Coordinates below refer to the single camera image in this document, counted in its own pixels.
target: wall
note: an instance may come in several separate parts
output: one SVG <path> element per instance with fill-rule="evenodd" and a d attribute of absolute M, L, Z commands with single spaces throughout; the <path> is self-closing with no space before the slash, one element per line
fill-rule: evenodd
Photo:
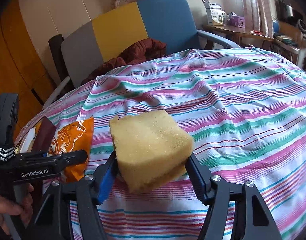
<path fill-rule="evenodd" d="M 60 83 L 48 41 L 57 34 L 65 37 L 73 31 L 111 10 L 111 0 L 19 0 L 21 14 L 46 70 Z"/>

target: striped bed sheet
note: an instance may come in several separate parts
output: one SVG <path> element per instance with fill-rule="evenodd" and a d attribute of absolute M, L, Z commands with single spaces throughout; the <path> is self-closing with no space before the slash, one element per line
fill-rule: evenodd
<path fill-rule="evenodd" d="M 114 69 L 42 111 L 18 139 L 43 115 L 58 128 L 93 115 L 89 174 L 113 150 L 111 118 L 157 109 L 193 136 L 211 172 L 256 184 L 283 239 L 298 235 L 306 224 L 306 73 L 273 52 L 191 49 Z M 70 207 L 75 240 L 83 239 L 76 203 Z M 146 194 L 116 179 L 98 211 L 109 239 L 197 239 L 207 208 L 183 175 Z M 232 202 L 224 239 L 233 216 Z"/>

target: purple box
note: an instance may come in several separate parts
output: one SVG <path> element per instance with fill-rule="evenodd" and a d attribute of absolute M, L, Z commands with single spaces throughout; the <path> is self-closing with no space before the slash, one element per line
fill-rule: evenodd
<path fill-rule="evenodd" d="M 229 19 L 229 25 L 240 27 L 240 28 L 245 28 L 245 18 L 244 17 L 230 15 L 228 19 Z"/>

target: orange snack bag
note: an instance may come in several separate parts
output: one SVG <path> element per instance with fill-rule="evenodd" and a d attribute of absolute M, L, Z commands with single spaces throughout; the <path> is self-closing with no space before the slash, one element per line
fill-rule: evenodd
<path fill-rule="evenodd" d="M 49 154 L 57 155 L 66 152 L 85 150 L 89 157 L 93 138 L 94 118 L 73 122 L 58 130 L 51 142 Z M 85 163 L 66 167 L 64 175 L 66 182 L 78 181 L 84 176 Z"/>

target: chair armrest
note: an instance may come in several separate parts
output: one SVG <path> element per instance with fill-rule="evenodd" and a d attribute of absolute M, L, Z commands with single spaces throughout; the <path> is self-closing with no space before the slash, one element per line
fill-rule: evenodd
<path fill-rule="evenodd" d="M 57 96 L 61 93 L 61 91 L 64 89 L 66 84 L 71 80 L 70 76 L 67 76 L 63 79 L 63 81 L 57 86 L 57 88 L 52 92 L 52 94 L 49 96 L 49 98 L 45 101 L 42 110 L 50 106 L 57 98 Z"/>
<path fill-rule="evenodd" d="M 238 46 L 235 42 L 230 41 L 230 40 L 228 40 L 226 38 L 223 38 L 221 36 L 218 36 L 216 34 L 208 33 L 208 32 L 202 31 L 202 30 L 197 30 L 197 34 L 198 34 L 198 36 L 200 36 L 202 38 L 211 40 L 211 41 L 213 41 L 217 44 L 222 45 L 224 47 L 224 49 L 231 49 L 231 48 L 240 49 L 240 46 Z"/>

